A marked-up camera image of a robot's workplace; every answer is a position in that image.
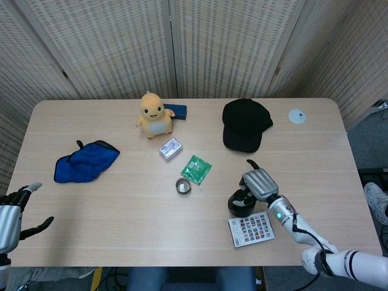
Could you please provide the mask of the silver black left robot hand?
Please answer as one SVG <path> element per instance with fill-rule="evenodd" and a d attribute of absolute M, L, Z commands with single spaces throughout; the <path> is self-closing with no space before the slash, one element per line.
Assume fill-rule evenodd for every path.
<path fill-rule="evenodd" d="M 42 224 L 26 230 L 21 230 L 22 217 L 25 207 L 33 192 L 42 186 L 41 182 L 34 182 L 21 187 L 18 191 L 1 196 L 1 254 L 12 252 L 19 241 L 43 232 L 54 220 L 48 217 Z"/>

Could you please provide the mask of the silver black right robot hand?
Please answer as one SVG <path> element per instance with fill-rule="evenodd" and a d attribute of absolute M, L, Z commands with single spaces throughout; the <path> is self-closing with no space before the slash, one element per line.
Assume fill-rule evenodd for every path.
<path fill-rule="evenodd" d="M 261 168 L 255 161 L 246 160 L 253 170 L 242 175 L 239 187 L 242 191 L 241 201 L 235 201 L 234 204 L 245 207 L 251 206 L 255 201 L 266 202 L 269 207 L 279 198 L 279 187 L 272 177 Z"/>

